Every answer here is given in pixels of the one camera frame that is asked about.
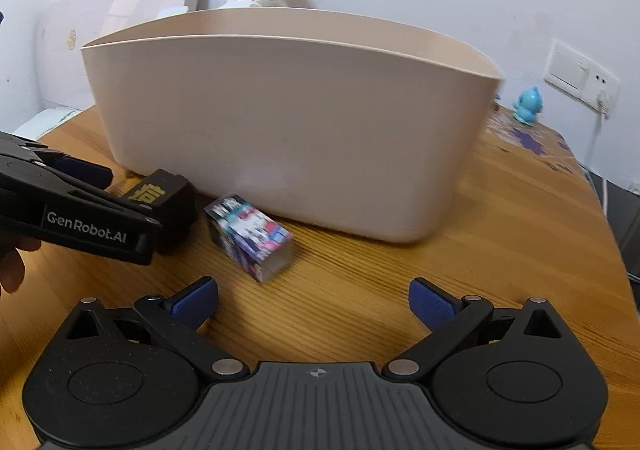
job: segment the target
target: human hand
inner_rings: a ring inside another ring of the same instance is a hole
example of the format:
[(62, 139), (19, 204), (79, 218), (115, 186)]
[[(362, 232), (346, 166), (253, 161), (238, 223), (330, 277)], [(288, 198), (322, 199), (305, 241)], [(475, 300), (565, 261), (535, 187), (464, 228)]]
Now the human hand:
[(7, 293), (13, 293), (24, 279), (24, 263), (18, 253), (37, 251), (42, 243), (38, 239), (0, 231), (0, 284)]

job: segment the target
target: light switch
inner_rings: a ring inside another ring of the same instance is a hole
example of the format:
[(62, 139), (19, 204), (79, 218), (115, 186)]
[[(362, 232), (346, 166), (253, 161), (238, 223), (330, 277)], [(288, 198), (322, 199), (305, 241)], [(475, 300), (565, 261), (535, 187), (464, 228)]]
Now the light switch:
[(589, 76), (590, 61), (580, 52), (555, 41), (546, 62), (545, 80), (579, 97)]

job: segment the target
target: wall socket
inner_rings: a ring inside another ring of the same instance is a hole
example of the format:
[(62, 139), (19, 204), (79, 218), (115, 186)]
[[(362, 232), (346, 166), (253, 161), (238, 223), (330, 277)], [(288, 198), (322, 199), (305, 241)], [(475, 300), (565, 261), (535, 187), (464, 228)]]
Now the wall socket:
[(545, 80), (600, 111), (598, 96), (610, 117), (620, 92), (620, 80), (606, 68), (566, 44), (554, 40), (546, 60)]

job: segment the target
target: blue gripper pad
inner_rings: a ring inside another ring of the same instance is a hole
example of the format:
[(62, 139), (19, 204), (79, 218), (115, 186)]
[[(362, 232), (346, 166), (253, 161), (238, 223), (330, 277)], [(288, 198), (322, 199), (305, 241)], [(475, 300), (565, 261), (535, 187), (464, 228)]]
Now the blue gripper pad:
[(167, 300), (169, 316), (196, 330), (218, 310), (218, 284), (203, 277)]
[(431, 290), (417, 278), (409, 284), (409, 309), (431, 331), (437, 331), (456, 315), (454, 303)]
[(51, 167), (101, 190), (107, 188), (113, 180), (110, 168), (68, 155), (54, 161)]

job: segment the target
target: crosshair logo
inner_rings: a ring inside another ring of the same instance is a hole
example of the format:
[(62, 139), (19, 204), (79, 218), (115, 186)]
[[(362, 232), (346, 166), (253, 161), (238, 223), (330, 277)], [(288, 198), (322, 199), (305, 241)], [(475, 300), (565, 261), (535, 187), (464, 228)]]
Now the crosshair logo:
[(311, 374), (314, 378), (324, 378), (328, 374), (328, 372), (321, 367), (316, 367), (315, 369), (309, 370), (309, 374)]

